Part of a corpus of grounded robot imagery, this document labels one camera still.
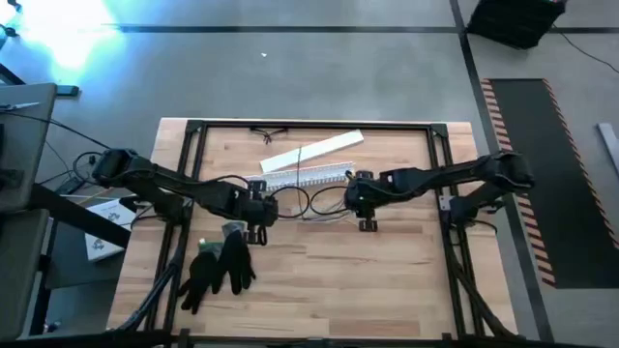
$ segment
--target black case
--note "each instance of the black case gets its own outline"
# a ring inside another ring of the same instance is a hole
[[[467,32],[514,48],[535,47],[565,7],[562,0],[481,0]]]

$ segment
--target white plastic strip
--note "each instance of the white plastic strip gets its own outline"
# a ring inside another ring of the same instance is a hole
[[[279,170],[288,165],[295,164],[297,161],[311,160],[319,156],[332,153],[336,150],[343,149],[364,141],[364,137],[360,130],[353,130],[347,133],[334,136],[327,140],[318,141],[301,148],[301,158],[299,159],[299,149],[288,151],[285,154],[271,157],[260,162],[262,171],[269,173],[274,170]]]
[[[344,162],[299,169],[299,187],[336,183],[346,181],[346,170],[354,172],[353,162]],[[267,182],[266,191],[274,191],[286,186],[297,185],[297,170],[284,170],[245,177],[247,180],[264,180]]]

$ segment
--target orange and black hazard stripe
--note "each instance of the orange and black hazard stripe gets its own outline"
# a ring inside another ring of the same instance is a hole
[[[568,124],[566,123],[565,118],[563,117],[563,114],[561,113],[561,109],[559,108],[559,103],[557,102],[557,99],[554,96],[554,93],[552,93],[552,88],[550,87],[550,84],[548,83],[548,81],[544,78],[543,82],[544,82],[546,89],[548,90],[548,95],[550,96],[550,100],[552,101],[552,105],[554,106],[556,114],[559,117],[559,120],[561,121],[561,126],[563,127],[563,130],[565,131],[565,134],[567,135],[568,140],[570,141],[572,150],[574,151],[574,156],[576,157],[576,160],[578,161],[578,164],[580,165],[580,169],[582,170],[582,175],[584,176],[587,182],[587,186],[591,190],[591,194],[593,195],[593,198],[596,201],[596,206],[598,206],[598,209],[600,210],[600,214],[602,215],[602,219],[604,220],[604,225],[607,228],[608,236],[610,237],[610,240],[612,244],[614,245],[614,247],[619,249],[619,235],[617,235],[614,232],[614,229],[612,228],[612,225],[610,224],[610,221],[608,220],[608,216],[606,215],[606,211],[604,210],[604,207],[602,206],[602,201],[600,200],[600,196],[598,195],[598,192],[596,191],[596,189],[593,187],[593,184],[591,183],[591,179],[589,178],[589,173],[587,173],[587,169],[585,169],[584,164],[582,163],[582,157],[580,156],[580,152],[578,151],[578,148],[575,145],[574,139],[572,138],[572,133],[570,132],[570,129],[568,129]]]
[[[486,107],[490,115],[490,122],[492,123],[492,128],[494,129],[494,134],[496,135],[499,148],[501,150],[512,151],[514,148],[512,147],[509,133],[505,127],[505,123],[503,122],[501,109],[496,101],[492,84],[487,79],[482,79],[481,82],[482,90],[484,91],[484,98],[486,99]],[[538,227],[538,222],[535,219],[535,213],[533,212],[531,201],[529,201],[526,193],[517,194],[516,201],[518,205],[518,213],[520,214],[520,219],[524,223],[529,243],[533,249],[535,260],[538,264],[538,271],[540,277],[542,278],[542,282],[555,287],[554,273],[548,259],[548,254],[545,251],[544,239]]]

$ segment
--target concrete floor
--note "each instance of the concrete floor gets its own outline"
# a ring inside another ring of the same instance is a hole
[[[47,2],[58,5],[22,1],[22,37],[7,40],[0,61],[28,83],[79,85],[79,99],[58,100],[53,117],[106,144],[148,156],[161,117],[466,121],[479,152],[487,153],[456,34],[122,34],[100,25],[453,26],[449,0]],[[477,1],[459,3],[467,22]],[[617,13],[613,0],[573,0],[557,26],[619,27]],[[619,67],[619,35],[570,38]],[[480,77],[549,80],[619,225],[619,179],[593,128],[610,122],[619,130],[619,75],[556,34],[529,51],[469,39]],[[66,161],[99,150],[56,128],[47,140]],[[38,178],[63,170],[46,149]],[[503,216],[496,222],[504,231],[499,245],[518,329],[537,338],[509,227]],[[65,333],[102,330],[114,286],[54,291],[49,319],[62,319]],[[619,290],[542,289],[557,341],[607,347],[619,341]]]

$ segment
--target wooden table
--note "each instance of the wooden table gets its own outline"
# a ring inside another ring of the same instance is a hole
[[[186,123],[187,119],[162,119],[153,162],[177,167]],[[475,159],[470,124],[447,126],[454,162]],[[260,174],[260,160],[341,133],[343,130],[290,130],[265,145],[262,136],[248,129],[209,129],[200,179],[231,173]],[[430,168],[427,140],[421,132],[364,130],[363,135],[362,144],[308,160],[302,167],[352,160],[355,170],[368,169],[376,175],[399,167]],[[193,153],[189,159],[188,175]],[[461,186],[460,192],[467,193],[475,186]],[[341,200],[342,193],[331,190],[320,196],[316,205],[331,206]],[[296,192],[282,192],[278,200],[282,214],[299,211]],[[278,220],[268,231],[267,246],[251,246],[257,273],[251,288],[234,296],[226,280],[218,295],[207,294],[197,315],[181,310],[179,301],[174,331],[190,328],[196,335],[296,338],[455,335],[434,194],[380,208],[376,214],[376,233],[359,232],[353,215],[330,223]],[[197,254],[198,240],[221,240],[224,223],[224,219],[196,206],[183,281]],[[110,328],[123,323],[151,288],[162,234],[163,223],[156,220],[141,221],[133,229],[109,315]],[[494,233],[478,225],[468,229],[468,237],[480,293],[505,326],[515,332]],[[164,292],[158,328],[166,301]],[[467,329],[472,332],[465,295],[462,303]]]

